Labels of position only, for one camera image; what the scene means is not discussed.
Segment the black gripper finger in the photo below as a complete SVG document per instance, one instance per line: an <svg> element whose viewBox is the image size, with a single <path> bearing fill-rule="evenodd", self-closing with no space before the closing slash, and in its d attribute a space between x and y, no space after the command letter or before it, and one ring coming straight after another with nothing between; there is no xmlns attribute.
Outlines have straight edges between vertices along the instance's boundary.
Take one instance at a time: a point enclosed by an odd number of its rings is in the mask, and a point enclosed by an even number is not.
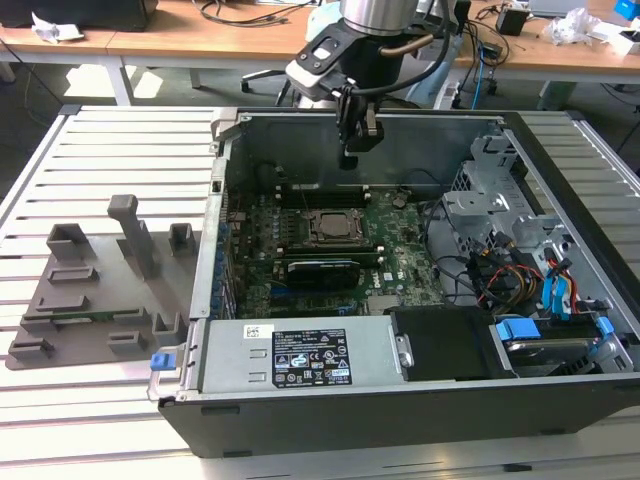
<svg viewBox="0 0 640 480"><path fill-rule="evenodd" d="M377 118L376 104L368 102L356 115L351 136L351 151L371 151L384 139L384 127Z"/></svg>
<svg viewBox="0 0 640 480"><path fill-rule="evenodd" d="M358 157L348 152L347 143L351 138L352 122L350 120L352 86L345 85L338 90L336 97L336 126L340 141L338 165L341 170L354 170Z"/></svg>

